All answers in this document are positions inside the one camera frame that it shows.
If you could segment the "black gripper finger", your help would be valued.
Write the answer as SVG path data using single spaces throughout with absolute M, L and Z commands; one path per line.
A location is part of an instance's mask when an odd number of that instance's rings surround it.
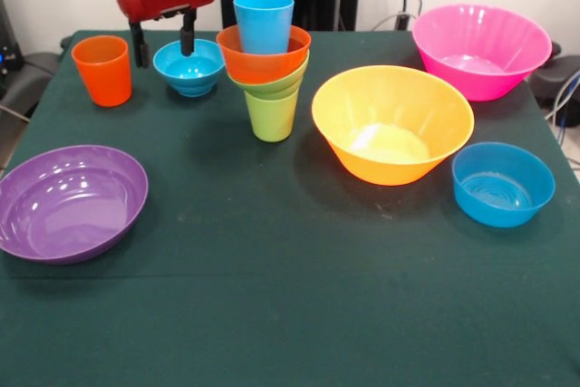
M 133 44 L 135 63 L 139 68 L 150 66 L 150 50 L 140 23 L 130 23 L 130 33 Z
M 195 51 L 195 22 L 197 9 L 192 8 L 183 14 L 183 24 L 179 31 L 180 50 L 183 56 L 191 56 Z

